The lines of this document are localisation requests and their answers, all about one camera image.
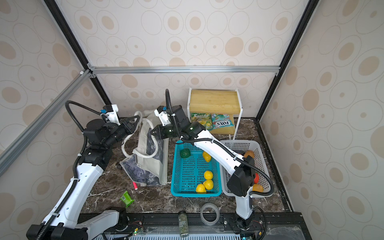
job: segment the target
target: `aluminum frame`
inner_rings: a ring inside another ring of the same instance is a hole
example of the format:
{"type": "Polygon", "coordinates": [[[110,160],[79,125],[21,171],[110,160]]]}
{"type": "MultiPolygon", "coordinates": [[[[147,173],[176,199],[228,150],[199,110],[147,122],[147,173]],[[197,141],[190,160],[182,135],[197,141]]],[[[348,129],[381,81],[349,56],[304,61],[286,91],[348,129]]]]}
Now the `aluminum frame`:
{"type": "MultiPolygon", "coordinates": [[[[58,7],[55,0],[44,0],[48,10],[51,12],[52,17],[55,19],[57,25],[59,26],[61,32],[63,33],[64,37],[67,39],[68,44],[71,46],[73,52],[75,53],[76,57],[80,61],[81,65],[84,69],[89,69],[88,66],[88,59],[85,56],[83,50],[81,49],[76,37],[74,36],[70,26],[65,20],[65,17],[63,16],[62,12],[60,11],[60,8],[58,7]]],[[[100,81],[98,80],[97,76],[92,76],[91,82],[93,83],[93,86],[95,87],[96,91],[99,93],[101,99],[104,101],[105,105],[111,105],[112,102],[109,99],[107,93],[105,92],[103,86],[101,85],[100,81]]]]}
{"type": "Polygon", "coordinates": [[[158,66],[158,67],[91,67],[95,74],[119,73],[278,73],[280,66],[158,66]]]}
{"type": "Polygon", "coordinates": [[[11,166],[17,157],[28,147],[33,139],[40,133],[45,125],[60,111],[73,93],[81,84],[89,79],[89,70],[82,71],[52,102],[42,113],[5,149],[0,156],[0,176],[11,166]]]}
{"type": "MultiPolygon", "coordinates": [[[[254,213],[254,220],[260,221],[264,220],[262,214],[259,212],[254,213]]],[[[84,222],[92,217],[97,216],[98,214],[80,214],[79,222],[84,222]]],[[[131,214],[127,213],[127,217],[129,222],[139,222],[141,226],[143,226],[146,230],[144,232],[152,232],[154,233],[156,228],[163,228],[163,230],[159,229],[159,233],[166,234],[178,233],[179,231],[179,218],[177,213],[148,213],[148,214],[131,214]]],[[[222,231],[222,233],[233,233],[237,232],[239,228],[237,226],[233,226],[230,222],[237,219],[236,213],[220,213],[220,217],[218,222],[214,226],[206,226],[200,217],[200,213],[187,213],[188,218],[188,227],[193,227],[198,229],[200,233],[216,233],[217,230],[222,231]]],[[[213,221],[216,218],[216,214],[213,213],[204,213],[204,218],[207,221],[213,221]]],[[[267,220],[268,225],[298,225],[301,228],[301,231],[306,240],[312,240],[311,235],[309,233],[308,227],[305,224],[303,215],[299,212],[266,212],[265,218],[267,220]]],[[[106,234],[130,234],[137,228],[135,224],[129,224],[128,227],[119,232],[114,227],[111,227],[104,232],[106,234]]],[[[242,231],[242,233],[254,233],[255,230],[260,230],[259,225],[256,227],[251,227],[248,230],[242,231]]]]}
{"type": "Polygon", "coordinates": [[[280,71],[279,73],[274,77],[272,80],[271,86],[268,89],[267,94],[264,97],[263,103],[260,105],[259,112],[256,115],[256,120],[260,121],[262,118],[269,101],[271,100],[281,78],[283,77],[286,68],[288,67],[289,62],[292,59],[293,54],[296,51],[296,48],[301,40],[301,37],[303,36],[307,26],[309,25],[309,22],[312,19],[313,13],[315,9],[318,6],[320,0],[309,0],[303,15],[301,16],[301,19],[299,21],[299,24],[297,25],[297,28],[295,30],[295,33],[293,34],[293,37],[291,39],[291,42],[288,45],[288,48],[283,56],[283,59],[280,63],[280,71]]]}

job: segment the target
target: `tape roll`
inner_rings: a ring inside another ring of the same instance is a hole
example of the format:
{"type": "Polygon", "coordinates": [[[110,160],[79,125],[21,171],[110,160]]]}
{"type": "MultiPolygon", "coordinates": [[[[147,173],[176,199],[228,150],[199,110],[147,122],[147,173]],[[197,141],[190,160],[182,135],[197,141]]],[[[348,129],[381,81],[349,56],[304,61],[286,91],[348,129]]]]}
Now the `tape roll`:
{"type": "Polygon", "coordinates": [[[200,210],[200,218],[201,218],[201,221],[207,225],[207,226],[213,226],[215,225],[217,222],[218,222],[218,219],[220,218],[220,210],[218,209],[218,207],[213,204],[213,203],[207,203],[207,204],[204,204],[203,207],[201,208],[200,210]],[[207,221],[204,216],[203,216],[203,211],[207,208],[212,208],[215,212],[216,212],[216,219],[213,221],[213,222],[209,222],[207,221]]]}

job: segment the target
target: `wall with circle pattern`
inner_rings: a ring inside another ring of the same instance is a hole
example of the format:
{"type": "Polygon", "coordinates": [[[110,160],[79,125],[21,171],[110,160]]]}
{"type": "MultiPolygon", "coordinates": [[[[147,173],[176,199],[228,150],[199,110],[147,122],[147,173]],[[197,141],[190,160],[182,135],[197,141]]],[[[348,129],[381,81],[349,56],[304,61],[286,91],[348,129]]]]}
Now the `wall with circle pattern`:
{"type": "Polygon", "coordinates": [[[94,66],[279,65],[308,0],[57,0],[94,66]]]}
{"type": "MultiPolygon", "coordinates": [[[[90,80],[70,98],[100,110],[104,106],[90,80]]],[[[79,122],[100,116],[72,106],[79,122]]],[[[52,118],[0,177],[0,239],[26,239],[31,224],[40,224],[73,177],[72,165],[83,146],[83,134],[65,107],[52,118]]]]}
{"type": "Polygon", "coordinates": [[[189,87],[196,89],[238,89],[243,117],[255,117],[275,76],[274,73],[197,73],[197,74],[99,74],[99,80],[118,105],[119,115],[165,106],[168,88],[173,105],[187,111],[189,87]]]}
{"type": "Polygon", "coordinates": [[[1,154],[82,68],[40,1],[1,1],[0,26],[1,154]]]}
{"type": "Polygon", "coordinates": [[[324,0],[261,125],[315,240],[384,236],[384,1],[324,0]]]}

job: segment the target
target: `green snack bag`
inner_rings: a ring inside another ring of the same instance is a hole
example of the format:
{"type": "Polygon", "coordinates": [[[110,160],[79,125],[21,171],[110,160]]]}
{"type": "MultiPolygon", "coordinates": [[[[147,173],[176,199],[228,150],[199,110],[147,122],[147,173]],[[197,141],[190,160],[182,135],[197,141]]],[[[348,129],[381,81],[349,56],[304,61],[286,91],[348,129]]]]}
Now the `green snack bag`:
{"type": "Polygon", "coordinates": [[[199,122],[208,131],[211,131],[213,129],[212,119],[209,113],[191,113],[191,121],[199,122]]]}
{"type": "Polygon", "coordinates": [[[131,205],[131,203],[133,203],[135,201],[128,194],[128,191],[125,191],[125,193],[121,196],[120,199],[125,203],[125,207],[129,207],[129,205],[131,205]]]}
{"type": "Polygon", "coordinates": [[[234,124],[228,114],[212,114],[212,122],[214,129],[221,127],[233,127],[234,124]]]}

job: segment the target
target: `yellow lemon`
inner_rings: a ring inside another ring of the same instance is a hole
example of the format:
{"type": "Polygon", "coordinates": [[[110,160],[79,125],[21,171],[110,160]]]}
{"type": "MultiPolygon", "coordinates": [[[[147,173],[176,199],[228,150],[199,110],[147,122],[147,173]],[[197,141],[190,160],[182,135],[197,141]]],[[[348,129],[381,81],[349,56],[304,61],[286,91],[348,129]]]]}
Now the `yellow lemon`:
{"type": "Polygon", "coordinates": [[[211,155],[209,155],[205,151],[203,151],[203,158],[205,159],[206,162],[210,162],[212,159],[211,155]]]}
{"type": "Polygon", "coordinates": [[[205,171],[205,173],[204,173],[204,178],[206,179],[206,180],[208,180],[208,179],[212,179],[214,177],[214,174],[211,172],[211,171],[205,171]]]}
{"type": "Polygon", "coordinates": [[[260,184],[255,184],[255,185],[253,185],[253,187],[252,187],[252,191],[263,192],[263,191],[264,191],[264,188],[263,188],[263,186],[261,186],[260,184]]]}
{"type": "Polygon", "coordinates": [[[206,188],[207,190],[211,190],[211,189],[214,187],[214,183],[213,183],[213,181],[210,180],[210,179],[206,180],[206,181],[203,183],[203,185],[205,186],[205,188],[206,188]]]}
{"type": "Polygon", "coordinates": [[[196,187],[196,192],[197,193],[207,193],[207,190],[205,189],[204,185],[200,183],[196,187]]]}

